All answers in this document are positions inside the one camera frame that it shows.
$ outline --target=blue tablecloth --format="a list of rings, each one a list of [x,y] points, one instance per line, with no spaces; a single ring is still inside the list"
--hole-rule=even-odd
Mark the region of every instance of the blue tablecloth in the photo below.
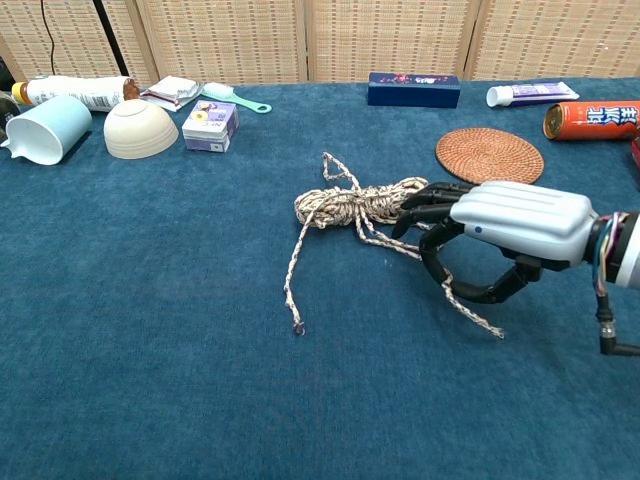
[[[566,81],[583,100],[640,89]],[[501,340],[420,262],[313,229],[292,283],[307,334],[292,334],[293,202],[333,186],[325,151],[363,186],[451,181],[437,140],[493,127],[540,150],[539,185],[640,208],[628,142],[551,142],[547,105],[489,109],[489,85],[465,83],[454,110],[368,107],[360,84],[241,87],[273,111],[241,109],[225,154],[180,139],[116,159],[104,114],[60,165],[0,151],[0,477],[635,477],[640,359],[599,354],[587,266],[468,305]],[[465,238],[443,261],[476,283],[511,265]],[[620,339],[640,343],[640,292],[609,290]]]

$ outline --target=rope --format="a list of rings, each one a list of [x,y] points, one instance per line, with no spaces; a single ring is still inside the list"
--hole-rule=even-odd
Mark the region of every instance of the rope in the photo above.
[[[329,164],[335,164],[340,173],[330,174]],[[395,185],[387,185],[381,187],[360,187],[358,179],[349,171],[349,169],[340,160],[334,158],[329,153],[323,154],[324,171],[323,175],[327,181],[346,178],[351,182],[350,189],[342,189],[334,187],[327,190],[311,190],[296,198],[295,212],[300,223],[303,224],[300,236],[293,249],[289,268],[285,278],[284,291],[286,294],[286,305],[293,314],[293,330],[298,335],[304,335],[304,322],[300,318],[300,312],[293,300],[291,292],[291,278],[295,269],[302,242],[309,227],[326,228],[327,226],[347,226],[351,223],[356,224],[356,230],[360,239],[370,245],[390,248],[398,253],[407,255],[411,258],[421,260],[419,249],[417,246],[408,245],[389,238],[384,233],[376,230],[371,220],[383,224],[393,224],[397,221],[402,209],[400,205],[409,196],[419,192],[428,185],[424,178],[409,177]],[[363,224],[372,237],[365,234]],[[428,230],[429,227],[424,224],[417,224],[418,228]],[[453,276],[447,271],[448,277],[442,283],[447,300],[462,315],[472,320],[477,325],[485,328],[493,335],[504,338],[502,329],[493,327],[479,315],[473,313],[464,305],[462,305],[453,295],[451,290],[451,282]]]

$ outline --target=light blue mug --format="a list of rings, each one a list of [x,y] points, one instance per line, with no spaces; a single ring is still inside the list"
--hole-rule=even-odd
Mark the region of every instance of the light blue mug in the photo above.
[[[13,117],[0,145],[11,158],[25,157],[40,165],[55,165],[91,126],[91,112],[77,98],[60,95]]]

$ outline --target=woven placemat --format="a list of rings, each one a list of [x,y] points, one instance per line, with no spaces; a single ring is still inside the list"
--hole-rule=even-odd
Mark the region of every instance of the woven placemat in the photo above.
[[[535,182],[544,169],[540,152],[526,140],[493,128],[462,128],[443,136],[436,158],[462,180],[481,184],[489,180]]]

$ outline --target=small box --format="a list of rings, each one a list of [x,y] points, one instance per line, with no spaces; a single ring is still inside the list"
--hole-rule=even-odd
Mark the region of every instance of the small box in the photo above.
[[[455,75],[369,74],[369,105],[456,108],[459,98],[460,81]]]
[[[237,130],[235,104],[198,100],[182,125],[182,136],[188,150],[226,152]]]

